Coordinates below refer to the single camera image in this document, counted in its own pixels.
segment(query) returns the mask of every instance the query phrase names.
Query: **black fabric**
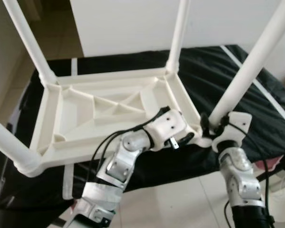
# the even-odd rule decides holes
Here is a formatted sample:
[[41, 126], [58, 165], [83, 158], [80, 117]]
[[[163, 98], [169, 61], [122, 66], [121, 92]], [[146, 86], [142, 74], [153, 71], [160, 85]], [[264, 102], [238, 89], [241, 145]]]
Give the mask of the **black fabric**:
[[[244, 61], [247, 54], [242, 49], [238, 46], [228, 48], [240, 61]], [[78, 73], [163, 67], [168, 53], [156, 51], [81, 58], [78, 59]], [[55, 60], [49, 64], [57, 76], [71, 73], [70, 60]], [[179, 76], [199, 113], [211, 113], [237, 71], [238, 67], [220, 47], [188, 48], [181, 52]], [[266, 70], [262, 70], [258, 80], [285, 109], [285, 87]], [[33, 134], [42, 93], [43, 88], [35, 72], [21, 101], [19, 120], [12, 123], [15, 135], [27, 146]], [[285, 120], [254, 85], [237, 105], [236, 111], [253, 115], [249, 135], [263, 149], [266, 158], [285, 155]], [[243, 142], [243, 149], [251, 161], [260, 160], [248, 138]], [[76, 198], [81, 196], [87, 168], [88, 162], [75, 165], [73, 196]], [[187, 145], [177, 151], [146, 152], [138, 158], [127, 190], [185, 180], [218, 169], [217, 154], [211, 148]], [[35, 212], [29, 214], [31, 220], [45, 219], [49, 223], [53, 217], [43, 216], [42, 211], [57, 215], [61, 205], [66, 209], [72, 204], [72, 201], [62, 199], [62, 178], [63, 167], [49, 168], [36, 178], [27, 178], [18, 173], [12, 162], [0, 153], [0, 219], [9, 218], [11, 211], [16, 213], [17, 210], [29, 209]], [[16, 222], [3, 227], [31, 227], [13, 226], [13, 223]]]

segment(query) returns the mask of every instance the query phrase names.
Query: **tiled floor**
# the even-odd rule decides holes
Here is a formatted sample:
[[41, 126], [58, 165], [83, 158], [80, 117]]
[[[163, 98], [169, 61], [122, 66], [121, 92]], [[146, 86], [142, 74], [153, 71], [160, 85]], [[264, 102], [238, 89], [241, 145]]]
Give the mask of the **tiled floor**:
[[[83, 56], [70, 11], [48, 14], [42, 21], [31, 24], [31, 27], [47, 59]], [[32, 61], [25, 56], [0, 110], [2, 124], [7, 123], [33, 70]], [[218, 172], [131, 191], [124, 194], [111, 227], [226, 228], [223, 214], [226, 201], [225, 183]], [[61, 217], [67, 219], [69, 215], [70, 210], [67, 210]], [[228, 217], [232, 223], [229, 207]], [[285, 228], [285, 224], [277, 224], [276, 228]]]

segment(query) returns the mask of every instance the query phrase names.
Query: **white tubular leg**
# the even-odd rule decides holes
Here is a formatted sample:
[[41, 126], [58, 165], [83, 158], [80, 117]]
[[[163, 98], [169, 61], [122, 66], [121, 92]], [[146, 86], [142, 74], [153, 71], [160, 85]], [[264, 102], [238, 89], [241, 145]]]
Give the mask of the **white tubular leg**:
[[31, 151], [0, 124], [0, 151], [10, 158], [19, 172], [28, 177], [42, 173], [41, 155]]
[[189, 15], [190, 2], [190, 0], [180, 0], [171, 50], [166, 64], [166, 69], [168, 72], [177, 73], [179, 70], [179, 58], [181, 54], [182, 42], [184, 40], [187, 18]]
[[213, 127], [239, 103], [253, 80], [261, 71], [267, 57], [285, 32], [285, 0], [282, 0], [261, 37], [251, 50], [229, 87], [209, 117]]
[[3, 0], [6, 9], [26, 47], [30, 57], [32, 58], [36, 69], [39, 72], [39, 78], [43, 86], [48, 83], [55, 84], [56, 76], [49, 68], [48, 63], [42, 54], [42, 51], [26, 21], [23, 12], [17, 0]]

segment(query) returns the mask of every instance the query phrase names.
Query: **white wall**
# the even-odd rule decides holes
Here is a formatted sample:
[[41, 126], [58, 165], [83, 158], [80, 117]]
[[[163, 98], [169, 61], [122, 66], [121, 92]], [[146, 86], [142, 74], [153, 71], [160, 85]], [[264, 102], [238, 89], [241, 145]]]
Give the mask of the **white wall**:
[[[184, 47], [250, 50], [280, 0], [192, 0]], [[71, 0], [85, 56], [168, 49], [179, 0]], [[267, 68], [285, 75], [285, 38]]]
[[0, 105], [24, 52], [24, 46], [0, 0]]

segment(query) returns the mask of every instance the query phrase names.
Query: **black cloth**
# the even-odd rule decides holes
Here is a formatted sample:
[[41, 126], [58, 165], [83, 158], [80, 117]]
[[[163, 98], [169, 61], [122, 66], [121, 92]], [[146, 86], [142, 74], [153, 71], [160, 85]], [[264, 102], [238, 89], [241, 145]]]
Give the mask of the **black cloth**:
[[[247, 54], [241, 48], [228, 48], [241, 62], [245, 60]], [[168, 54], [168, 51], [148, 51], [80, 58], [78, 74], [163, 67]], [[49, 61], [49, 64], [57, 76], [71, 74], [70, 60], [54, 60]], [[237, 71], [237, 65], [220, 47], [188, 48], [181, 52], [179, 77], [199, 113], [210, 115]], [[285, 87], [264, 69], [257, 79], [285, 109]], [[27, 146], [33, 134], [42, 93], [43, 87], [35, 71], [21, 101], [19, 120], [10, 126]], [[235, 110], [252, 114], [249, 135], [262, 148], [265, 158], [285, 155], [285, 120], [254, 85]], [[260, 155], [248, 138], [245, 138], [242, 147], [252, 162], [260, 160]], [[87, 167], [88, 162], [75, 165], [75, 198], [81, 196]], [[218, 169], [217, 154], [211, 148], [187, 145], [177, 151], [164, 149], [159, 152], [145, 152], [137, 159], [134, 174], [126, 190], [185, 180]], [[9, 219], [13, 213], [14, 216], [24, 213], [29, 221], [34, 221], [34, 227], [44, 228], [45, 224], [49, 224], [71, 205], [71, 200], [62, 199], [63, 171], [64, 167], [54, 167], [38, 177], [27, 178], [0, 153], [0, 224], [5, 221], [1, 227], [31, 227], [24, 225], [21, 219]]]

